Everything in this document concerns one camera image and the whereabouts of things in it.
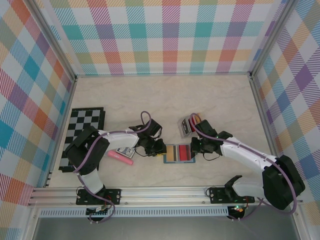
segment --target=marble surface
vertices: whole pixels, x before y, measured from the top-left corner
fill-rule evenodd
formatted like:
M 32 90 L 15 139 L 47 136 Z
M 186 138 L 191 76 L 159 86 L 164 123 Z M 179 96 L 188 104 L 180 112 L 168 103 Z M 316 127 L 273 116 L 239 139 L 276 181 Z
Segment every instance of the marble surface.
M 140 124 L 140 112 L 146 110 L 163 126 L 166 144 L 190 143 L 190 138 L 181 139 L 177 122 L 190 113 L 201 113 L 202 119 L 207 119 L 218 133 L 227 131 L 243 143 L 270 153 L 246 75 L 80 78 L 71 107 L 104 107 L 107 131 Z M 58 170 L 62 147 L 63 143 L 49 186 L 77 187 L 80 183 L 75 174 Z M 102 182 L 107 187 L 209 186 L 224 185 L 235 175 L 255 174 L 224 156 L 206 161 L 197 155 L 195 163 L 164 164 L 161 156 L 135 154 L 133 161 L 133 165 L 127 165 L 104 157 L 99 169 Z

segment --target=pink highlighter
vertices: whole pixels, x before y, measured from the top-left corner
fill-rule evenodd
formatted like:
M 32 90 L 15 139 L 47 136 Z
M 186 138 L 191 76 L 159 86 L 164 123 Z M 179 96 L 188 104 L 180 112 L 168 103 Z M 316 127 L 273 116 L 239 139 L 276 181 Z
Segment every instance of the pink highlighter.
M 122 156 L 121 154 L 113 151 L 113 150 L 110 150 L 108 151 L 108 157 L 111 157 L 111 158 L 114 158 L 114 159 L 118 159 L 120 160 L 121 162 L 124 162 L 126 164 L 129 164 L 129 165 L 132 165 L 134 164 L 134 161 L 132 161 L 131 159 L 125 157 L 125 156 Z

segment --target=purple cable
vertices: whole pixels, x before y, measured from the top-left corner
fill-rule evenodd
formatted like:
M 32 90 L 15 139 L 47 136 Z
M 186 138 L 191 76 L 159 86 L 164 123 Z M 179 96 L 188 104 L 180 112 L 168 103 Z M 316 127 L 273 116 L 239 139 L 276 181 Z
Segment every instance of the purple cable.
M 149 122 L 148 122 L 148 124 L 147 124 L 147 126 L 146 126 L 145 128 L 143 128 L 143 129 L 141 129 L 141 130 L 138 130 L 138 131 L 123 131 L 123 130 L 122 130 L 122 131 L 110 131 L 110 132 L 106 132 L 106 133 L 101 134 L 101 135 L 98 136 L 98 137 L 94 140 L 94 142 L 92 143 L 92 145 L 91 145 L 88 153 L 86 154 L 85 158 L 83 159 L 82 163 L 78 166 L 78 168 L 76 168 L 76 169 L 73 171 L 75 174 L 77 174 L 77 177 L 78 177 L 79 181 L 81 182 L 81 184 L 83 185 L 83 188 L 84 188 L 89 194 L 91 194 L 92 196 L 94 196 L 94 197 L 97 198 L 97 199 L 100 199 L 100 200 L 102 200 L 102 201 L 105 201 L 105 202 L 109 203 L 109 204 L 113 207 L 112 213 L 111 213 L 109 216 L 103 218 L 103 219 L 100 220 L 100 221 L 93 221 L 93 220 L 91 219 L 91 215 L 89 215 L 89 219 L 90 219 L 91 223 L 97 223 L 97 224 L 99 224 L 99 223 L 103 223 L 103 222 L 107 221 L 108 219 L 110 219 L 110 218 L 115 214 L 115 212 L 116 212 L 116 206 L 114 205 L 114 203 L 113 203 L 112 201 L 110 201 L 110 200 L 108 200 L 108 199 L 105 199 L 104 197 L 98 196 L 98 195 L 94 194 L 93 192 L 91 192 L 91 191 L 87 188 L 87 186 L 85 185 L 84 181 L 81 179 L 81 177 L 80 177 L 80 175 L 79 175 L 78 172 L 79 172 L 79 170 L 85 165 L 85 163 L 87 162 L 87 160 L 88 160 L 88 158 L 89 158 L 89 156 L 90 156 L 93 148 L 95 147 L 96 143 L 98 142 L 98 140 L 101 139 L 103 136 L 105 136 L 105 135 L 110 135 L 110 134 L 119 134 L 119 133 L 122 133 L 122 134 L 139 134 L 139 133 L 142 133 L 143 131 L 147 130 L 147 129 L 150 127 L 150 125 L 151 125 L 151 115 L 150 115 L 150 113 L 147 112 L 147 111 L 142 111 L 142 112 L 141 112 L 140 117 L 141 117 L 141 121 L 142 121 L 143 124 L 144 124 L 144 120 L 143 120 L 143 117 L 142 117 L 142 116 L 143 116 L 144 113 L 146 113 L 146 114 L 149 116 Z
M 258 157 L 267 160 L 269 163 L 271 163 L 273 166 L 275 166 L 275 167 L 279 170 L 279 172 L 282 174 L 282 176 L 285 178 L 285 180 L 287 181 L 287 183 L 288 183 L 288 185 L 289 185 L 289 188 L 290 188 L 291 194 L 292 194 L 292 198 L 293 198 L 293 207 L 292 207 L 291 211 L 286 212 L 286 211 L 279 210 L 279 209 L 271 206 L 270 204 L 266 203 L 266 202 L 264 201 L 264 199 L 258 198 L 259 201 L 260 201 L 258 207 L 256 207 L 255 210 L 254 210 L 251 214 L 249 214 L 248 216 L 243 217 L 242 219 L 246 219 L 246 218 L 248 218 L 249 216 L 252 216 L 252 214 L 260 207 L 260 205 L 261 205 L 262 203 L 265 204 L 265 205 L 267 205 L 268 207 L 273 207 L 273 208 L 276 209 L 279 213 L 284 214 L 284 215 L 291 215 L 291 214 L 293 214 L 293 213 L 296 211 L 296 209 L 297 209 L 297 197 L 296 197 L 296 192 L 295 192 L 294 186 L 293 186 L 292 183 L 290 182 L 290 179 L 289 179 L 289 177 L 287 176 L 287 174 L 281 169 L 281 167 L 279 167 L 275 162 L 273 162 L 273 161 L 270 160 L 269 158 L 265 157 L 265 156 L 262 155 L 261 153 L 255 151 L 255 150 L 253 150 L 253 149 L 251 149 L 251 148 L 249 148 L 249 147 L 247 147 L 247 146 L 238 144 L 237 142 L 234 142 L 234 141 L 230 141 L 230 140 L 222 139 L 222 138 L 216 138 L 216 137 L 212 137 L 212 136 L 209 136 L 209 135 L 206 135 L 206 134 L 202 133 L 201 131 L 199 131 L 199 130 L 196 128 L 195 124 L 193 123 L 193 121 L 192 121 L 192 117 L 193 117 L 193 116 L 197 116 L 199 119 L 201 119 L 201 118 L 200 118 L 199 115 L 196 114 L 196 113 L 192 113 L 192 114 L 190 115 L 190 118 L 189 118 L 189 121 L 190 121 L 191 126 L 194 128 L 194 130 L 195 130 L 198 134 L 200 134 L 200 135 L 202 135 L 203 137 L 208 138 L 208 139 L 212 139 L 212 140 L 220 141 L 220 142 L 226 142 L 226 143 L 229 143 L 229 144 L 233 144 L 233 145 L 235 145 L 235 146 L 239 146 L 240 148 L 243 148 L 243 149 L 245 149 L 245 150 L 247 150 L 247 151 L 249 151 L 249 152 L 257 155 Z

